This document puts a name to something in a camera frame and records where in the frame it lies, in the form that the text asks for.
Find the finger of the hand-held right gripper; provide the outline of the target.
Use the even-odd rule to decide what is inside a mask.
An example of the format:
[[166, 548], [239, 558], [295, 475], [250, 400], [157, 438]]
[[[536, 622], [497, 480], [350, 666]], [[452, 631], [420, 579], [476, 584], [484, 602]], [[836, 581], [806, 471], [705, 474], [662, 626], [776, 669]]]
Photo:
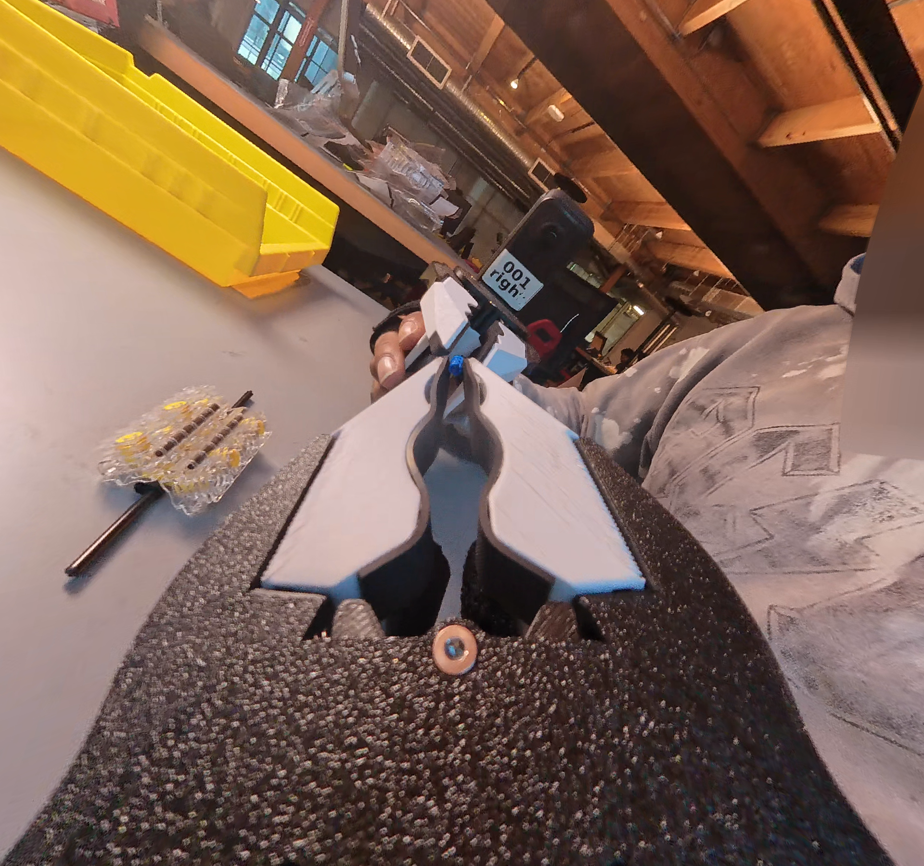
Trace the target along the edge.
[[469, 315], [477, 311], [478, 301], [456, 277], [434, 282], [424, 293], [421, 308], [424, 333], [406, 355], [407, 375], [433, 358], [468, 357], [479, 349], [479, 334], [469, 324]]
[[527, 365], [526, 342], [509, 328], [488, 328], [480, 346], [463, 356], [511, 383]]

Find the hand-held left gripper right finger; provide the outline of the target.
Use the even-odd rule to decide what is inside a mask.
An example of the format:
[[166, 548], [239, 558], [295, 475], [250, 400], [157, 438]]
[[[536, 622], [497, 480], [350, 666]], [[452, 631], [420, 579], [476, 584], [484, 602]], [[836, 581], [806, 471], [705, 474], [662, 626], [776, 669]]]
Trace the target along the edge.
[[479, 500], [479, 585], [496, 603], [570, 603], [646, 581], [578, 437], [482, 363], [464, 363]]

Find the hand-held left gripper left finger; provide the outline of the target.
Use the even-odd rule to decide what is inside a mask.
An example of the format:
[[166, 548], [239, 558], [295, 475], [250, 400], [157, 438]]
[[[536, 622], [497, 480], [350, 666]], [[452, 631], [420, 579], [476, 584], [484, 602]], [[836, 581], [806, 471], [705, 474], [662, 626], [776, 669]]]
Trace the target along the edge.
[[434, 566], [424, 476], [440, 448], [450, 375], [428, 363], [335, 434], [260, 577], [332, 601], [417, 601]]

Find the person's right forearm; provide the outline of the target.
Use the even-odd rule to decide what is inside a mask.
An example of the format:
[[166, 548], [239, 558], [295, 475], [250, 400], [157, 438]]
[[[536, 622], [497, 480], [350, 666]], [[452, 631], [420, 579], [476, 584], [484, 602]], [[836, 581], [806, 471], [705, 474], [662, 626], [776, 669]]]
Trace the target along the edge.
[[772, 310], [662, 349], [583, 390], [524, 377], [513, 387], [592, 440], [636, 479], [755, 430], [836, 418], [853, 312], [840, 305]]

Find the person's right hand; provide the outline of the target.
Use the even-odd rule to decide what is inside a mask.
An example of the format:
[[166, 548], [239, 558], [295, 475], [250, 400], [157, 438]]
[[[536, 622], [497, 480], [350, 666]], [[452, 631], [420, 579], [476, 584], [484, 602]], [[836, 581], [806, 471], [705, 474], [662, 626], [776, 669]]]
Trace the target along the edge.
[[425, 336], [425, 324], [418, 310], [390, 318], [372, 342], [371, 403], [400, 385], [406, 377], [406, 358]]

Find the clear plastic bags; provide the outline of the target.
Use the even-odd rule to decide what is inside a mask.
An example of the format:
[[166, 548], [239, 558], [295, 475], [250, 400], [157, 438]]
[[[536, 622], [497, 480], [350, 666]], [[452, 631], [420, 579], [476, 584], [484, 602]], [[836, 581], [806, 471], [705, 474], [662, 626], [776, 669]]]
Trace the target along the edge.
[[358, 93], [355, 78], [341, 77], [336, 70], [312, 89], [281, 79], [271, 113], [311, 147], [338, 161], [410, 225], [439, 233], [458, 211], [449, 199], [454, 179], [422, 147], [392, 130], [383, 143], [362, 140], [347, 120]]

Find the wooden table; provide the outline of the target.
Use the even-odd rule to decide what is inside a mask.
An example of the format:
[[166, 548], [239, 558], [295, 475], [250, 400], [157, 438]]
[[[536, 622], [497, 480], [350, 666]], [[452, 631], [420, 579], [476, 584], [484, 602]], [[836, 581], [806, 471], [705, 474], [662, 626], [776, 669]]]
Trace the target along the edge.
[[139, 47], [190, 97], [213, 109], [230, 127], [331, 198], [340, 208], [336, 236], [355, 243], [360, 237], [370, 237], [372, 246], [402, 246], [425, 264], [438, 260], [471, 270], [444, 240], [416, 230], [365, 190], [351, 172], [311, 147], [278, 121], [264, 103], [202, 60], [151, 17], [143, 20]]

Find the window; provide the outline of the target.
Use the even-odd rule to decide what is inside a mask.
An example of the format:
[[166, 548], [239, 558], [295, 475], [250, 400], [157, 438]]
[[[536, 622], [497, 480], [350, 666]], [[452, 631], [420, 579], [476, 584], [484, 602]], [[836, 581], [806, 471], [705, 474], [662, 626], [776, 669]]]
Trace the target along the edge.
[[[306, 13], [297, 5], [281, 5], [282, 0], [254, 0], [247, 27], [237, 46], [237, 58], [259, 68], [272, 80], [283, 78], [283, 71], [296, 48], [298, 35], [307, 30]], [[335, 70], [338, 54], [334, 40], [323, 30], [308, 41], [298, 60], [294, 80], [315, 86]]]

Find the yellow plastic bin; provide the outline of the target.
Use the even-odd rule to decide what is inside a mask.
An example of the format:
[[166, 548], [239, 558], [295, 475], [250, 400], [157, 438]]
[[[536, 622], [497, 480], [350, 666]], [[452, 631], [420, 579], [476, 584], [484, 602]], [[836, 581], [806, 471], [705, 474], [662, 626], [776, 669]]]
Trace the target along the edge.
[[1, 0], [2, 147], [221, 287], [273, 294], [324, 262], [338, 206], [130, 52]]

